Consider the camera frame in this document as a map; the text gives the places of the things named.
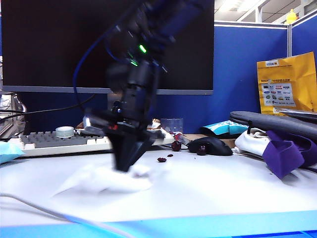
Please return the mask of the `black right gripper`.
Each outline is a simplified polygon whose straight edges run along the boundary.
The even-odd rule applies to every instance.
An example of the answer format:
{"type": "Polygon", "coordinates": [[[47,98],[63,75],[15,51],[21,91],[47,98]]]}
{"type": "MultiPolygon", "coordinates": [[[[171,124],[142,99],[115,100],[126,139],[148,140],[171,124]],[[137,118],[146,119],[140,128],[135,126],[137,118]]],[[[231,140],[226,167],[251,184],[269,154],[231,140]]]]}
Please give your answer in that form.
{"type": "Polygon", "coordinates": [[[149,112],[156,98],[160,67],[158,65],[113,65],[106,71],[106,78],[113,93],[121,98],[108,111],[86,109],[83,127],[88,134],[108,135],[114,153],[115,168],[127,172],[152,144],[153,139],[163,139],[162,132],[148,131],[152,123],[149,112]],[[136,141],[125,154],[122,133],[135,135],[136,141]]]}

